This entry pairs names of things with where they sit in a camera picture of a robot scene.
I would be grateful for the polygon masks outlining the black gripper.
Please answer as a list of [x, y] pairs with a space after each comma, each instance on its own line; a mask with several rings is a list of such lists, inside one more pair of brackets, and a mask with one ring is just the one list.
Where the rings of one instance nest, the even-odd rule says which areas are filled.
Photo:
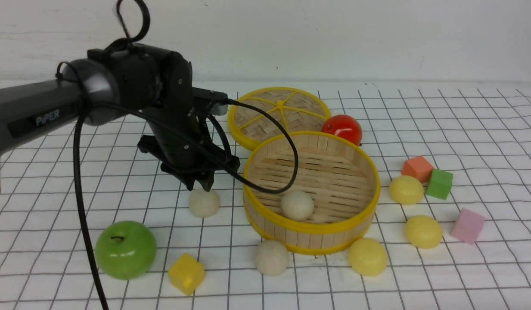
[[[164, 102], [144, 108], [143, 114], [163, 122], [170, 128], [177, 129], [195, 141], [212, 155], [225, 163], [228, 167], [237, 171], [240, 167], [238, 157], [232, 155], [229, 141], [225, 134], [220, 135], [224, 148], [214, 144], [206, 116], [193, 113], [193, 101], [187, 107], [178, 102], [167, 106]], [[143, 153], [149, 153], [161, 161], [161, 170], [175, 176], [192, 191], [196, 182], [200, 183], [206, 192], [210, 192], [214, 184], [214, 174], [222, 170], [222, 167], [209, 161], [204, 155], [181, 139], [173, 132], [163, 129], [161, 126], [149, 122], [153, 135], [142, 135], [138, 149]]]

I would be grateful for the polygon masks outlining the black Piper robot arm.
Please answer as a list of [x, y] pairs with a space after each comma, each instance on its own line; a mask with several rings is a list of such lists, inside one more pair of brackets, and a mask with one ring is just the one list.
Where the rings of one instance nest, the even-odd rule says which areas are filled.
[[85, 119], [101, 126], [130, 111], [150, 118], [151, 135], [138, 149], [161, 161], [161, 170], [189, 190], [198, 182], [209, 191], [216, 171], [238, 171], [240, 160], [212, 141], [206, 120], [224, 115], [222, 92], [192, 85], [192, 66], [180, 53], [144, 44], [115, 50], [88, 50], [59, 77], [0, 89], [1, 156], [78, 118], [88, 92], [92, 110]]

